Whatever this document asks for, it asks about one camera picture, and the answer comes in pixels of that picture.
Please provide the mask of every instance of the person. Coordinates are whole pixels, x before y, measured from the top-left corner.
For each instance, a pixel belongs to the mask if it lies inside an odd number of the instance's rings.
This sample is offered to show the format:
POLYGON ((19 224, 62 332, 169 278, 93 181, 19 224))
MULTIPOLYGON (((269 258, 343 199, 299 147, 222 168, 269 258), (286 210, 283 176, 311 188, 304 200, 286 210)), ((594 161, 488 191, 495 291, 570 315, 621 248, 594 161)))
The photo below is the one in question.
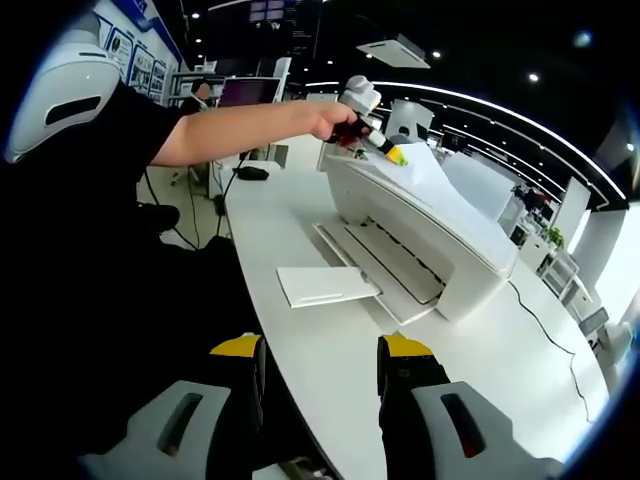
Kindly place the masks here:
POLYGON ((147 166, 209 162, 302 134, 326 140, 355 120, 342 104, 309 101, 183 116, 120 82, 91 122, 0 161, 3 317, 17 346, 6 380, 21 392, 7 408, 32 425, 15 431, 55 437, 56 458, 104 452, 199 355, 246 329, 253 309, 229 242, 190 252, 136 222, 132 185, 147 166))
POLYGON ((194 80, 191 85, 191 96, 184 99, 180 105, 180 113, 183 115, 191 115, 194 113, 208 110, 209 106, 205 103, 211 96, 211 87, 204 78, 194 80))

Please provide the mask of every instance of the ceiling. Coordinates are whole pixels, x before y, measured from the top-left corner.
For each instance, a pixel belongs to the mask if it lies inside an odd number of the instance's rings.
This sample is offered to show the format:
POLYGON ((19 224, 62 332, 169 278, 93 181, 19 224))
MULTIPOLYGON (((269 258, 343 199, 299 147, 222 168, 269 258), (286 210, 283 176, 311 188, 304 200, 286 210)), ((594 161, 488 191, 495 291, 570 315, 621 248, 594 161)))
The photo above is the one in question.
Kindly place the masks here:
MULTIPOLYGON (((178 1, 155 3, 190 64, 202 62, 198 55, 217 59, 284 54, 287 49, 297 48, 292 45, 300 40, 287 28, 255 36, 248 30, 246 4, 207 13, 209 7, 227 2, 182 0, 183 16, 178 1), (193 12, 199 12, 200 18, 191 18, 193 12)), ((311 38, 305 39, 306 49, 292 55, 288 83, 294 91, 338 89, 333 85, 307 89, 305 85, 325 81, 343 84, 355 74, 370 80, 438 87, 517 112, 557 133, 590 158, 616 119, 637 113, 640 104, 637 87, 633 88, 636 79, 629 71, 632 59, 638 56, 635 25, 632 16, 620 10, 569 8, 565 4, 559 10, 553 8, 554 4, 543 7, 540 2, 505 9, 491 2, 479 6, 477 2, 457 0, 446 6, 423 0, 311 0, 297 5, 302 12, 297 16, 298 29, 302 25, 311 38), (588 45, 577 46, 580 32, 589 33, 588 45), (398 33, 425 51, 431 69, 394 69, 366 58, 355 48, 398 33), (441 54, 440 58, 433 57, 434 51, 441 54), (531 73, 538 75, 538 82, 529 80, 531 73)), ((383 108, 389 108, 394 98, 408 97, 423 103, 435 113, 432 129, 443 131, 445 125, 450 126, 484 140, 469 138, 469 144, 479 149, 486 150, 492 144, 511 153, 508 158, 515 162, 515 168, 560 199, 559 186, 566 186, 571 176, 577 176, 602 193, 610 204, 608 208, 627 205, 584 158, 526 121, 442 92, 377 88, 383 94, 383 108)), ((628 141, 637 145, 633 135, 629 133, 628 141)), ((637 187, 631 188, 632 161, 637 159, 636 147, 628 152, 629 161, 622 166, 605 168, 632 200, 639 198, 637 187)), ((595 190, 591 197, 590 207, 603 203, 595 190)))

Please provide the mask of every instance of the printer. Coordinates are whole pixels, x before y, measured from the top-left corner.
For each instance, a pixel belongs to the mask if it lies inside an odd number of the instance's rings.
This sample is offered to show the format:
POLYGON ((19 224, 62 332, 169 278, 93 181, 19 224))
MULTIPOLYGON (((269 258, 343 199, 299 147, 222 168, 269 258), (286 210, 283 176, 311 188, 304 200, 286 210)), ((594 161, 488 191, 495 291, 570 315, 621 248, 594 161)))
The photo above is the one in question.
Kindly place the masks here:
POLYGON ((328 162, 342 220, 315 228, 378 286, 376 299, 400 325, 433 309, 463 320, 505 285, 518 250, 451 185, 425 143, 399 148, 408 167, 375 152, 367 161, 328 162))

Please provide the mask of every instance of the hand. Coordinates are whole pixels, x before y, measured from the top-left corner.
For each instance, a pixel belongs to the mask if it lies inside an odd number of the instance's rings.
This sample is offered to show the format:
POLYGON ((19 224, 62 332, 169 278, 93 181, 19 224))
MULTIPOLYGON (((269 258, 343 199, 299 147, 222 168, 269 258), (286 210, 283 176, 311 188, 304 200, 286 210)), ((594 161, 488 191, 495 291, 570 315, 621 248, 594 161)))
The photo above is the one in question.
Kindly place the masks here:
POLYGON ((340 102, 305 102, 311 115, 310 133, 319 140, 329 140, 338 123, 353 123, 355 112, 340 102))

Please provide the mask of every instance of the black cable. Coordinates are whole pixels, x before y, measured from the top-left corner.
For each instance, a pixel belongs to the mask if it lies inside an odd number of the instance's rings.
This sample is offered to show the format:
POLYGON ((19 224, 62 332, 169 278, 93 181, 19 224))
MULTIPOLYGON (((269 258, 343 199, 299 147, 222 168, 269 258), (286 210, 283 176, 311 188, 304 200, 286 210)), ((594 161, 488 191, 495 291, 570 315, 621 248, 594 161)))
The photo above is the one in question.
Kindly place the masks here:
POLYGON ((511 285, 511 287, 515 290, 516 295, 518 297, 518 303, 520 304, 520 306, 525 309, 529 315, 531 315, 533 318, 536 319, 536 322, 538 322, 538 326, 540 327, 540 329, 542 330, 542 333, 544 333, 544 336, 547 337, 547 340, 549 340, 549 342, 554 345, 555 347, 559 348, 560 350, 562 350, 563 352, 571 355, 571 361, 569 362, 569 371, 571 372, 571 378, 573 379, 573 384, 576 387, 576 392, 578 393, 578 396, 582 399, 582 403, 584 404, 584 410, 587 413, 587 422, 593 424, 593 422, 589 419, 589 407, 587 405, 587 399, 585 398, 585 396, 582 394, 582 392, 580 391, 580 387, 578 386, 578 379, 576 378, 576 374, 573 371, 573 359, 576 356, 575 352, 571 352, 569 350, 567 350, 566 348, 564 348, 562 345, 558 344, 553 338, 551 338, 551 335, 549 335, 549 332, 547 332, 547 329, 544 328, 544 325, 542 325, 542 322, 540 321, 540 319, 536 316, 535 313, 533 313, 531 310, 529 310, 529 308, 527 308, 527 306, 522 303, 522 300, 520 299, 520 291, 518 290, 518 288, 511 283, 510 281, 508 282, 509 285, 511 285))
POLYGON ((191 198, 191 210, 193 212, 193 229, 196 231, 196 250, 200 250, 200 232, 198 232, 198 222, 196 221, 196 204, 191 191, 191 168, 187 167, 187 184, 189 185, 189 198, 191 198))
MULTIPOLYGON (((149 180, 149 174, 147 173, 147 170, 145 169, 144 171, 144 178, 147 181, 147 188, 149 189, 149 193, 151 194, 151 196, 153 197, 153 201, 156 202, 156 205, 160 205, 160 202, 158 201, 158 197, 156 197, 156 193, 153 191, 153 187, 151 186, 151 180, 149 180)), ((178 236, 184 240, 185 242, 187 242, 187 244, 193 248, 194 250, 197 250, 196 246, 191 243, 189 241, 189 239, 187 239, 187 237, 185 237, 184 235, 182 235, 182 233, 180 233, 180 230, 178 230, 176 227, 173 227, 173 230, 175 230, 175 232, 178 234, 178 236)))
MULTIPOLYGON (((224 193, 222 194, 222 205, 225 205, 225 200, 227 199, 227 193, 229 192, 229 187, 231 187, 231 182, 233 182, 233 179, 236 178, 238 170, 240 169, 240 167, 242 167, 242 164, 244 163, 244 161, 247 159, 248 156, 249 155, 247 155, 242 160, 240 160, 240 163, 238 163, 238 167, 233 169, 233 175, 231 175, 231 179, 229 180, 229 183, 227 183, 227 188, 224 190, 224 193)), ((226 206, 225 206, 225 215, 228 215, 226 206)), ((221 222, 222 222, 222 215, 219 215, 218 228, 216 228, 216 237, 220 235, 221 222)))

